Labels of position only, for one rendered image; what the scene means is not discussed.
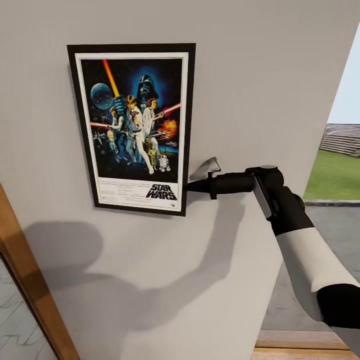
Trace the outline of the poster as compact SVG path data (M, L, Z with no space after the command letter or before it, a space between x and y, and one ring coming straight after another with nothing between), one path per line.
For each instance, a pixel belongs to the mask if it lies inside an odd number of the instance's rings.
M186 216L196 43L67 51L95 207Z

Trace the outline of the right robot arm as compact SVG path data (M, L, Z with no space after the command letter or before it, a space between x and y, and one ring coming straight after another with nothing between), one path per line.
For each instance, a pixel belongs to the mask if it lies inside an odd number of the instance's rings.
M337 259L305 213L302 198L284 186L275 165L225 173L216 156L207 161L208 178L188 183L184 191L251 193L279 244L294 294L303 310L324 322L360 359L360 284Z

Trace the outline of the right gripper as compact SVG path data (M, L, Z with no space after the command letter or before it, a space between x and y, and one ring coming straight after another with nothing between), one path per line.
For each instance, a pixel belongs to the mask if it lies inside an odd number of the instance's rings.
M212 177L212 172L208 172L207 179L188 183L182 188L184 191L210 192L210 199L217 200L217 195L238 193L239 184L236 172L225 173L216 177Z

